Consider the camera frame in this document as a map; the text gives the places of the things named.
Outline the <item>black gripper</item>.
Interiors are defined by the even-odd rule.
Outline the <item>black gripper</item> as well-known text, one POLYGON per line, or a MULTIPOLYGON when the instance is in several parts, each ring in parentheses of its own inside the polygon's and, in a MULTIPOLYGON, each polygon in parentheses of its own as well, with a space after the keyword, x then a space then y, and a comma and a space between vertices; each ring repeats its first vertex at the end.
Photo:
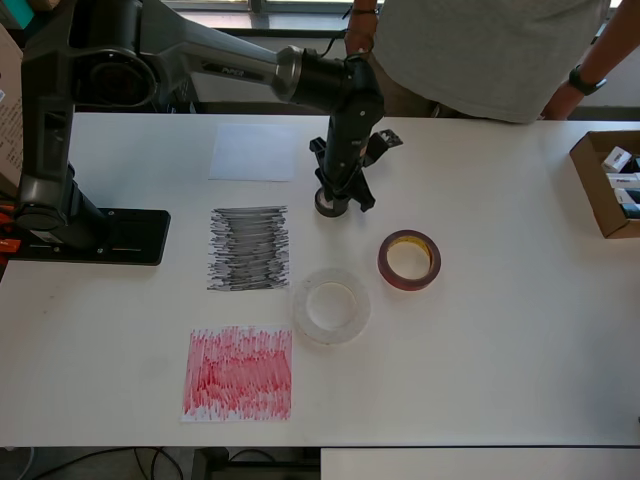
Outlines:
POLYGON ((364 156, 359 141, 315 138, 309 149, 315 155, 314 172, 321 189, 334 197, 357 200, 360 210, 366 212, 375 205, 369 185, 363 173, 364 156))

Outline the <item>person's right hand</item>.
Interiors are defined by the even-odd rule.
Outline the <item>person's right hand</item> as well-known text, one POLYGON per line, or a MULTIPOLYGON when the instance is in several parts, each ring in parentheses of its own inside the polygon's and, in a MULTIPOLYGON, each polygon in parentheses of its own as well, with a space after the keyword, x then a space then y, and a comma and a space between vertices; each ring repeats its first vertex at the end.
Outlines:
POLYGON ((348 56, 366 54, 374 44, 377 16, 373 13, 352 13, 344 38, 348 56))

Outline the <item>person's left hand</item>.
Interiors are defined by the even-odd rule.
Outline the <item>person's left hand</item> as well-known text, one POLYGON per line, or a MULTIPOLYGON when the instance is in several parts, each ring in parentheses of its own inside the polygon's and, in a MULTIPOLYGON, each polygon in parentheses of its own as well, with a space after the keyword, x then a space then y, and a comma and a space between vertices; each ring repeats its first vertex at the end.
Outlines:
POLYGON ((584 94, 565 83, 552 95, 541 112, 544 120, 566 120, 584 99, 584 94))

